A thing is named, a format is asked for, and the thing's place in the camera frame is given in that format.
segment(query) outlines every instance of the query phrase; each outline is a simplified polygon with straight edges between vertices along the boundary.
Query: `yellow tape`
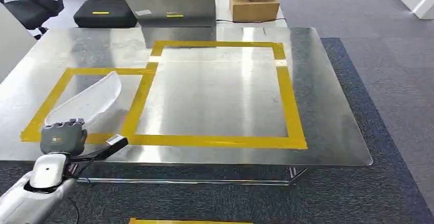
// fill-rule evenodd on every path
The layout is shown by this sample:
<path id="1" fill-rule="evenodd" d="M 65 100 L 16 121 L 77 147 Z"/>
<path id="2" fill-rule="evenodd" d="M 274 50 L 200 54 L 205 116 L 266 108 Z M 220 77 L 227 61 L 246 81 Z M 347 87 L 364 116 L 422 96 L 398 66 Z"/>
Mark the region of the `yellow tape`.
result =
<path id="1" fill-rule="evenodd" d="M 146 68 L 153 71 L 153 73 L 155 73 L 157 67 L 158 63 L 148 63 L 146 66 Z M 140 115 L 142 115 L 143 108 L 145 107 L 146 98 L 153 79 L 154 75 L 146 75 L 142 76 L 140 80 L 136 95 L 134 96 L 134 100 L 121 128 L 121 134 L 127 138 L 131 137 L 136 132 L 136 127 L 139 123 Z"/>
<path id="2" fill-rule="evenodd" d="M 151 56 L 161 56 L 164 47 L 251 47 L 251 48 L 272 48 L 274 59 L 285 59 L 285 52 L 282 43 L 274 42 L 245 42 L 245 41 L 155 41 Z"/>
<path id="3" fill-rule="evenodd" d="M 119 75 L 141 75 L 142 79 L 152 80 L 156 70 L 157 64 L 155 63 L 149 63 L 146 68 L 66 68 L 65 72 L 48 94 L 46 100 L 38 109 L 35 116 L 32 118 L 27 127 L 21 132 L 21 141 L 40 141 L 39 129 L 73 75 L 107 75 L 110 72 L 116 71 Z M 91 143 L 103 144 L 110 137 L 112 137 L 112 135 L 90 134 L 88 136 L 88 140 Z"/>
<path id="4" fill-rule="evenodd" d="M 45 118 L 47 117 L 50 110 L 53 108 L 56 101 L 59 99 L 63 90 L 66 88 L 67 84 L 72 78 L 71 69 L 66 69 L 60 79 L 57 81 L 54 88 L 48 94 L 47 99 L 40 106 L 35 116 L 33 116 L 27 127 L 21 132 L 21 139 L 23 141 L 40 141 L 39 128 L 42 126 Z"/>
<path id="5" fill-rule="evenodd" d="M 21 140 L 38 142 L 38 132 L 45 117 L 60 97 L 73 75 L 106 75 L 116 71 L 119 75 L 141 75 L 142 79 L 136 95 L 121 128 L 121 134 L 128 138 L 130 145 L 167 145 L 201 147 L 238 147 L 238 148 L 284 148 L 307 149 L 303 130 L 298 115 L 294 92 L 285 62 L 285 52 L 281 43 L 273 42 L 231 42 L 231 41 L 156 41 L 151 56 L 161 56 L 164 47 L 260 47 L 272 48 L 276 60 L 276 72 L 281 101 L 288 131 L 288 137 L 226 137 L 226 136 L 171 136 L 171 135 L 135 135 L 136 127 L 144 109 L 146 98 L 152 85 L 158 63 L 149 62 L 146 68 L 78 68 L 66 69 L 46 101 L 37 111 L 26 129 L 21 133 Z M 87 143 L 103 144 L 112 135 L 89 134 Z"/>
<path id="6" fill-rule="evenodd" d="M 137 220 L 131 218 L 129 224 L 251 224 L 250 222 L 196 221 L 196 220 Z"/>
<path id="7" fill-rule="evenodd" d="M 71 68 L 73 75 L 107 75 L 116 72 L 119 75 L 153 74 L 155 70 L 147 68 Z"/>
<path id="8" fill-rule="evenodd" d="M 291 139 L 291 143 L 296 145 L 298 149 L 307 149 L 305 135 L 303 134 L 303 128 L 298 114 L 297 103 L 295 101 L 294 90 L 289 77 L 288 67 L 278 66 L 276 67 L 276 70 L 288 137 Z"/>

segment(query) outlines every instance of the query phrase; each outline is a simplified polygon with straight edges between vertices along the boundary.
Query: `office chair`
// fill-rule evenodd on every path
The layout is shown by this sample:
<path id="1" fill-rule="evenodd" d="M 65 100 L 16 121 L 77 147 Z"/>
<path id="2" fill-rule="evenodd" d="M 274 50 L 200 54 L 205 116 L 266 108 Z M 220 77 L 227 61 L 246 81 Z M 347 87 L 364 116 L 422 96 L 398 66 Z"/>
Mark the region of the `office chair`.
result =
<path id="1" fill-rule="evenodd" d="M 63 0 L 0 0 L 5 7 L 18 19 L 27 29 L 38 29 L 45 34 L 46 28 L 42 27 L 49 18 L 57 16 L 63 9 Z"/>

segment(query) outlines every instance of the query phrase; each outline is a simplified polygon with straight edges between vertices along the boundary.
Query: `robotic arm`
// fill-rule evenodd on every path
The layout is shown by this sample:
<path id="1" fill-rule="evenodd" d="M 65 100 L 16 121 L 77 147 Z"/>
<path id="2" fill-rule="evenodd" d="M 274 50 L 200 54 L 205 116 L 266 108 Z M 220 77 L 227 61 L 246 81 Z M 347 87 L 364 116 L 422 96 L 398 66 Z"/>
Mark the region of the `robotic arm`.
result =
<path id="1" fill-rule="evenodd" d="M 83 124 L 83 119 L 70 119 L 42 129 L 40 148 L 44 155 L 0 197 L 0 224 L 44 223 L 91 162 L 105 160 L 128 144 L 127 138 L 116 135 L 103 149 L 80 155 L 88 135 Z"/>

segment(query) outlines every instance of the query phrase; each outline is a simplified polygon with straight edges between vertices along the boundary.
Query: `metal table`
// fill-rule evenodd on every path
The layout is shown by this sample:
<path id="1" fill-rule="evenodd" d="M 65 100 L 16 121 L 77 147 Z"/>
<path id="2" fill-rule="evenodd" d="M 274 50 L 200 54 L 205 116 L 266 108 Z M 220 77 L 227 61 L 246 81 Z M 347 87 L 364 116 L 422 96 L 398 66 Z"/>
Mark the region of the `metal table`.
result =
<path id="1" fill-rule="evenodd" d="M 283 44 L 285 64 L 308 148 L 128 145 L 108 162 L 167 166 L 287 165 L 294 167 L 290 169 L 292 179 L 310 167 L 368 166 L 372 163 L 314 29 L 218 27 L 216 34 L 218 41 Z M 41 155 L 39 144 L 22 142 L 20 133 L 66 68 L 144 68 L 155 58 L 159 65 L 136 134 L 288 136 L 272 49 L 173 48 L 164 49 L 160 57 L 150 56 L 150 53 L 137 28 L 48 31 L 0 85 L 0 129 L 3 134 L 0 160 L 33 161 Z M 100 78 L 101 75 L 73 76 L 56 105 Z M 139 75 L 121 76 L 120 117 L 124 116 L 122 111 L 129 109 L 140 80 Z M 107 131 L 103 132 L 119 131 L 119 118 L 110 121 Z M 86 151 L 98 147 L 100 145 L 87 144 Z"/>

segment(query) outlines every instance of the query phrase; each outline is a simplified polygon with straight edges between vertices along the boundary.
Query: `white plastic tray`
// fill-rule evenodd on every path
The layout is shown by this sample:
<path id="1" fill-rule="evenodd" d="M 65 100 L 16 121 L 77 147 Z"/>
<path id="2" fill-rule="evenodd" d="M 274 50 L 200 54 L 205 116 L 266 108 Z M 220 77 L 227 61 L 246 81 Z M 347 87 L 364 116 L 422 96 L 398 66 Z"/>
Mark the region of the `white plastic tray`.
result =
<path id="1" fill-rule="evenodd" d="M 116 72 L 86 88 L 67 102 L 53 109 L 45 118 L 45 124 L 65 122 L 71 118 L 83 118 L 84 128 L 95 125 L 119 97 L 122 83 Z"/>

